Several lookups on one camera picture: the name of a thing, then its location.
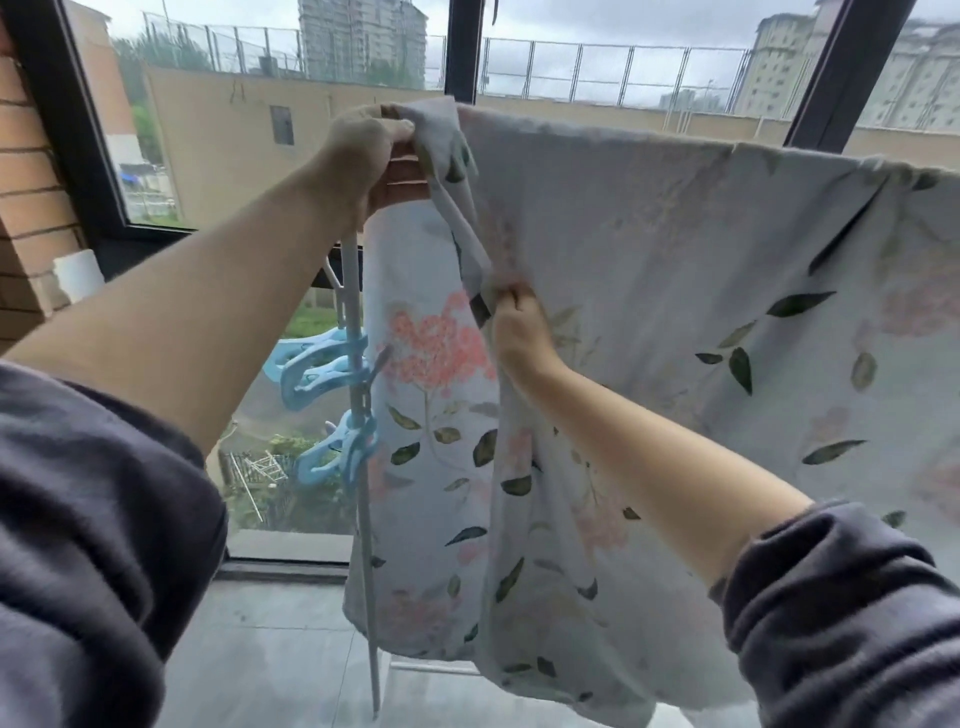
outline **high-rise building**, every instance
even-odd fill
[[[426,15],[409,0],[299,0],[308,78],[423,88]]]
[[[817,0],[813,15],[760,21],[733,112],[789,119],[797,112],[842,0]],[[860,124],[960,131],[960,23],[908,20]]]
[[[693,88],[684,88],[681,91],[661,95],[659,107],[673,111],[723,113],[723,100],[719,94],[708,90],[698,96]]]

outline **glass pane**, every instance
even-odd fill
[[[488,3],[477,105],[780,145],[841,3]]]
[[[333,294],[311,289],[283,333],[302,339],[337,326]],[[221,489],[230,513],[230,553],[235,557],[332,560],[314,541],[286,538],[271,544],[262,534],[353,534],[355,494],[339,477],[322,483],[298,479],[297,456],[326,437],[325,424],[338,424],[349,407],[348,390],[330,392],[299,412],[284,407],[279,388],[261,371],[237,407],[207,470]],[[335,550],[348,554],[348,548]]]
[[[310,159],[340,111],[443,88],[446,0],[65,4],[137,223],[214,224]]]
[[[845,154],[960,170],[960,0],[918,0]]]

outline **red brick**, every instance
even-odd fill
[[[62,228],[76,222],[70,197],[61,189],[0,198],[0,235],[6,237]]]
[[[0,153],[0,194],[59,186],[46,152]]]
[[[15,56],[13,50],[13,41],[10,34],[7,33],[7,26],[4,24],[3,17],[0,16],[0,56]]]
[[[42,313],[0,309],[0,341],[18,341],[46,321]]]
[[[0,276],[0,303],[5,308],[21,311],[41,311],[51,314],[70,305],[53,273],[35,278]]]
[[[54,258],[85,247],[79,228],[28,235],[16,240],[0,239],[0,274],[38,276],[53,269]]]
[[[39,149],[46,146],[47,135],[36,109],[0,105],[0,149]]]

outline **left hand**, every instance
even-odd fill
[[[361,231],[379,209],[429,199],[413,134],[413,122],[399,119],[390,104],[351,109],[333,120],[305,170],[348,210],[345,233]]]

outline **gray floor tile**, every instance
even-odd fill
[[[194,623],[158,728],[330,728],[353,635]]]
[[[343,603],[343,586],[214,581],[194,622],[352,632]]]

